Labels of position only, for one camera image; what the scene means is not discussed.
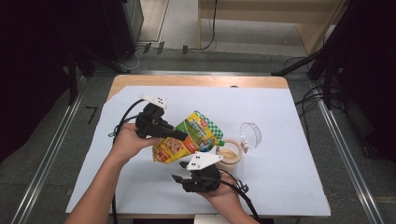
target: black stand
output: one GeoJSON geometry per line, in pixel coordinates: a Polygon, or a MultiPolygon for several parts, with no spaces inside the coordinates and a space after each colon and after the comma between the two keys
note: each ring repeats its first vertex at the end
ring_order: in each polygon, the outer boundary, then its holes
{"type": "Polygon", "coordinates": [[[275,77],[283,77],[290,72],[296,70],[297,68],[306,65],[315,60],[312,67],[308,71],[308,78],[311,80],[317,80],[323,71],[326,70],[325,74],[325,83],[323,90],[323,100],[328,109],[331,109],[331,88],[332,88],[332,76],[334,72],[337,72],[337,61],[335,60],[334,55],[337,55],[336,52],[340,50],[337,48],[339,43],[343,40],[343,31],[347,29],[350,21],[350,18],[354,16],[357,11],[359,0],[351,0],[349,2],[348,8],[344,13],[341,20],[335,26],[334,31],[329,36],[326,44],[317,52],[312,55],[300,60],[297,63],[292,64],[291,66],[275,73],[271,73],[272,76],[275,77]]]}
{"type": "Polygon", "coordinates": [[[78,96],[78,85],[77,85],[77,73],[76,65],[81,70],[84,77],[92,77],[94,67],[91,64],[89,58],[94,58],[98,62],[107,66],[118,73],[124,73],[119,67],[109,62],[107,59],[95,54],[93,51],[87,48],[73,47],[67,54],[67,67],[69,75],[69,86],[70,86],[70,99],[69,104],[73,104],[78,96]]]}

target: hand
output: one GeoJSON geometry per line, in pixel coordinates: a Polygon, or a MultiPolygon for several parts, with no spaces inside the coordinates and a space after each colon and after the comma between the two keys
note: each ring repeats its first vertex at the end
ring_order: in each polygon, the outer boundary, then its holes
{"type": "MultiPolygon", "coordinates": [[[[236,185],[228,174],[220,171],[221,180],[236,185]]],[[[239,195],[229,186],[220,184],[215,191],[199,193],[230,223],[257,223],[242,208],[239,195]]]]}
{"type": "Polygon", "coordinates": [[[122,165],[134,157],[144,147],[149,147],[160,142],[160,138],[140,138],[137,136],[137,128],[134,123],[125,123],[122,125],[116,142],[111,148],[109,156],[116,158],[122,165]]]}
{"type": "MultiPolygon", "coordinates": [[[[222,171],[220,171],[220,174],[221,180],[228,182],[232,185],[236,185],[233,178],[230,177],[228,174],[222,171]]],[[[240,208],[242,209],[238,193],[236,193],[235,190],[224,184],[220,184],[215,191],[200,193],[200,195],[207,199],[213,205],[213,207],[218,210],[218,212],[220,212],[219,210],[221,210],[222,208],[228,207],[229,204],[235,204],[235,206],[240,206],[240,208]]]]}

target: snack bag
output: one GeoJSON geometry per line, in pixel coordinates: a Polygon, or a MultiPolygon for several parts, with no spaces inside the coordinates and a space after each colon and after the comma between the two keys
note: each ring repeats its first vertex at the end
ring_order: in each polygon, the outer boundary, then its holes
{"type": "Polygon", "coordinates": [[[187,133],[187,138],[180,141],[168,137],[154,145],[154,161],[170,163],[196,151],[207,152],[217,146],[223,136],[221,129],[197,110],[179,123],[176,130],[187,133]]]}

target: white paper sheet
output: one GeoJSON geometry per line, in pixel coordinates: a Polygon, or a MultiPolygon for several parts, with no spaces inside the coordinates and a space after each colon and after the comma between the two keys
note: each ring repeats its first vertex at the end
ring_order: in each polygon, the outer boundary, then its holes
{"type": "MultiPolygon", "coordinates": [[[[289,90],[143,86],[126,87],[105,104],[66,213],[71,212],[90,185],[111,148],[112,138],[108,134],[140,93],[167,98],[168,109],[163,119],[175,126],[195,109],[214,121],[224,132],[224,138],[238,140],[239,127],[244,122],[259,126],[262,143],[245,154],[234,171],[248,184],[247,196],[259,215],[330,215],[289,90]]],[[[145,105],[139,104],[130,116],[137,115],[145,105]]],[[[143,149],[123,168],[116,193],[119,213],[216,213],[204,198],[186,193],[171,176],[188,177],[190,172],[181,169],[178,161],[153,162],[151,153],[150,147],[143,149]]]]}

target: metal frame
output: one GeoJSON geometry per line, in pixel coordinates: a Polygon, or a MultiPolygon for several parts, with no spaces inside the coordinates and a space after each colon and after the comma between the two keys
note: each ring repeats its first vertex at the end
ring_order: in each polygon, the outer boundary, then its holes
{"type": "Polygon", "coordinates": [[[55,161],[56,155],[58,154],[59,148],[62,145],[64,137],[66,136],[67,130],[76,115],[79,103],[81,102],[82,95],[87,89],[88,83],[90,81],[89,77],[81,77],[79,81],[79,86],[81,87],[80,93],[77,96],[75,102],[67,107],[64,117],[59,125],[52,141],[49,144],[46,154],[41,161],[37,171],[35,172],[35,177],[30,183],[29,187],[25,191],[20,207],[18,208],[14,218],[11,223],[26,223],[27,218],[32,212],[35,201],[38,198],[40,191],[42,190],[47,176],[50,172],[50,168],[55,161]]]}
{"type": "MultiPolygon", "coordinates": [[[[269,77],[270,73],[235,73],[235,72],[179,72],[179,71],[139,71],[136,73],[132,73],[131,75],[181,75],[181,76],[193,76],[193,75],[202,75],[202,76],[237,76],[237,77],[269,77]]],[[[286,79],[306,79],[306,74],[293,74],[286,76],[286,79]]],[[[44,186],[45,180],[50,172],[50,168],[55,161],[56,155],[59,151],[59,148],[62,145],[64,137],[67,133],[67,130],[73,120],[73,117],[76,115],[78,110],[79,103],[81,102],[81,98],[83,96],[84,91],[87,89],[90,79],[88,77],[81,77],[79,81],[79,86],[81,87],[80,93],[76,101],[70,105],[64,115],[64,118],[61,121],[58,130],[52,138],[52,141],[49,145],[47,153],[45,154],[40,166],[38,167],[35,177],[30,183],[28,189],[26,190],[23,199],[21,201],[21,205],[18,208],[13,220],[11,223],[26,223],[27,218],[29,217],[33,206],[35,205],[35,201],[44,186]]],[[[323,114],[323,117],[326,120],[326,123],[329,127],[329,130],[332,134],[333,140],[337,146],[337,149],[340,153],[340,156],[344,162],[346,170],[351,178],[352,184],[355,187],[355,190],[358,194],[358,197],[361,200],[362,207],[370,221],[370,223],[385,223],[382,215],[375,203],[375,199],[369,190],[364,178],[358,168],[358,165],[353,159],[352,154],[349,151],[347,146],[347,142],[342,135],[338,124],[335,120],[335,117],[331,110],[328,110],[326,105],[320,101],[319,103],[320,110],[323,114]]]]}
{"type": "MultiPolygon", "coordinates": [[[[311,82],[313,87],[316,87],[315,82],[311,82]]],[[[366,181],[359,170],[359,167],[347,146],[347,142],[341,133],[340,128],[335,120],[334,114],[331,110],[327,108],[323,101],[319,102],[320,110],[323,114],[323,118],[325,118],[327,125],[329,126],[330,133],[332,134],[332,138],[337,146],[337,149],[340,153],[341,159],[344,162],[346,167],[346,171],[349,174],[349,177],[352,181],[353,186],[358,194],[359,199],[361,200],[361,205],[368,217],[370,223],[385,223],[382,215],[379,211],[378,206],[375,203],[375,199],[369,190],[369,187],[366,184],[366,181]]]]}

